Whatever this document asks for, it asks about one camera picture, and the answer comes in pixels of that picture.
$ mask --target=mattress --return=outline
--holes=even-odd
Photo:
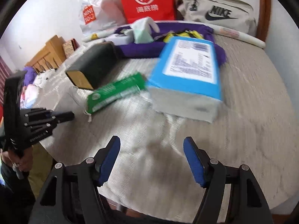
[[[183,153],[183,139],[191,136],[224,165],[247,164],[269,207],[281,204],[299,187],[298,123],[284,83],[261,48],[220,35],[215,39],[227,62],[220,68],[223,105],[212,124],[157,113],[147,92],[112,103],[87,123],[84,108],[91,92],[77,90],[65,70],[97,43],[92,41],[68,58],[39,94],[37,107],[75,113],[74,121],[59,125],[41,144],[56,161],[73,165],[119,136],[119,156],[99,193],[138,212],[192,222],[204,189]],[[123,60],[105,83],[136,71],[148,77],[157,60]],[[219,221],[225,220],[229,191],[227,185]]]

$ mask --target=drawstring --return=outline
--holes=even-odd
[[[84,110],[84,114],[88,115],[88,123],[92,122],[92,114],[88,113],[86,110]]]

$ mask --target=yellow item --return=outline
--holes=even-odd
[[[98,39],[98,38],[99,38],[99,37],[98,37],[97,34],[92,34],[91,37],[90,37],[91,40],[96,40],[96,39]]]
[[[189,30],[186,30],[185,32],[182,32],[180,34],[176,34],[176,33],[173,33],[173,32],[169,32],[166,37],[164,38],[163,42],[165,43],[168,43],[170,38],[173,37],[173,36],[180,36],[180,37],[188,37],[188,38],[191,38],[190,34],[192,34],[195,38],[197,39],[203,39],[204,37],[199,34],[197,31],[193,30],[193,31],[189,31]]]

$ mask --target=white box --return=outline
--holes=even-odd
[[[221,103],[213,43],[173,37],[164,47],[147,88],[156,111],[213,122]]]

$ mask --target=wooden headboard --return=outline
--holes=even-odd
[[[271,0],[260,0],[260,15],[256,38],[266,42],[271,17]]]
[[[66,59],[63,43],[63,39],[55,35],[25,66],[33,67],[37,73],[58,68]]]

